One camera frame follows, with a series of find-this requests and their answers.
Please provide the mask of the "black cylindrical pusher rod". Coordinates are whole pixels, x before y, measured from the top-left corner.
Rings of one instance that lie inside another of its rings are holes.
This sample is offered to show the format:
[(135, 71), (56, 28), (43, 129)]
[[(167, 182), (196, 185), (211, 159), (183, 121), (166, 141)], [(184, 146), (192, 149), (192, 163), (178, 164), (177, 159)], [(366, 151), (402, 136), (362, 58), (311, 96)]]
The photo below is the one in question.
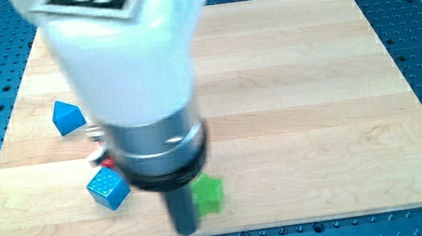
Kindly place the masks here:
[(183, 235), (191, 235), (197, 231), (199, 217), (189, 185), (163, 193), (163, 200), (170, 214), (175, 230)]

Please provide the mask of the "silver black end effector flange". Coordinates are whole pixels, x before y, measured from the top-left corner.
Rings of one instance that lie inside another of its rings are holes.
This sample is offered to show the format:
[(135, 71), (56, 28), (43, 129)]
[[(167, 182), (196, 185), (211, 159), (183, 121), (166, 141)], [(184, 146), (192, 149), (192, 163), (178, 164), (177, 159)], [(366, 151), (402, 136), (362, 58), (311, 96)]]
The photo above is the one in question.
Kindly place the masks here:
[(163, 193), (183, 187), (206, 161), (207, 128), (195, 99), (151, 124), (93, 124), (85, 132), (92, 142), (101, 142), (89, 157), (91, 164), (109, 158), (116, 172), (142, 190)]

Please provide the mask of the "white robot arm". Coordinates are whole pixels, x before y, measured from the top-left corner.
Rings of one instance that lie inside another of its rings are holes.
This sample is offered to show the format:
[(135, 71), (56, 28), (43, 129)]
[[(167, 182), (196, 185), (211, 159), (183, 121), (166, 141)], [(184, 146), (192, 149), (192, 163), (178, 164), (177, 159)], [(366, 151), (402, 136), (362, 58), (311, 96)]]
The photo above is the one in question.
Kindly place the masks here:
[(159, 192), (179, 234), (199, 226), (190, 182), (207, 155), (191, 40), (207, 0), (12, 0), (101, 129), (100, 154)]

